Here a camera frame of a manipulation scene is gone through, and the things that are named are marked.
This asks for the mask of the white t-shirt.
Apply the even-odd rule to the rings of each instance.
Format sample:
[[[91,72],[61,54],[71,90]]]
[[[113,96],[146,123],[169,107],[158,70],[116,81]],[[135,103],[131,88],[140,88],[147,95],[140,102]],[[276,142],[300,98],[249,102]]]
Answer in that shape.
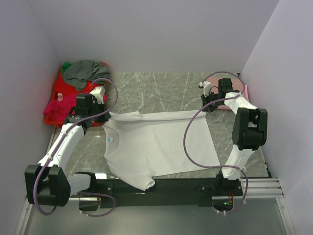
[[[140,189],[152,187],[156,176],[197,171],[202,165],[219,165],[219,159],[201,112],[111,114],[103,125],[104,158],[113,175]]]

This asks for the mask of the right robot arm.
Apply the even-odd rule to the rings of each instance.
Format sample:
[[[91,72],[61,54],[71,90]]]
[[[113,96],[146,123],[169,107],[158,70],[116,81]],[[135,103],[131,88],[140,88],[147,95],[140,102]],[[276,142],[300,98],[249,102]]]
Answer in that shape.
[[[268,112],[252,105],[245,98],[246,85],[240,91],[238,86],[233,86],[230,78],[218,80],[217,93],[211,91],[213,85],[209,81],[200,82],[199,88],[203,91],[202,105],[210,104],[204,109],[205,112],[226,106],[235,114],[233,148],[225,163],[228,167],[222,168],[222,174],[226,179],[237,180],[250,156],[267,141]]]

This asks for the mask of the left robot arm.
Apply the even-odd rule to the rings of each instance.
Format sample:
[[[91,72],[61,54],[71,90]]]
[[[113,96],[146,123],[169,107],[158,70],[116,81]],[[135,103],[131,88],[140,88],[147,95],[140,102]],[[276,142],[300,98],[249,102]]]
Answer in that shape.
[[[27,199],[31,204],[63,207],[69,198],[96,187],[94,173],[77,172],[67,177],[64,169],[76,145],[93,123],[105,123],[111,117],[101,92],[75,94],[75,106],[66,114],[61,132],[48,153],[25,172]]]

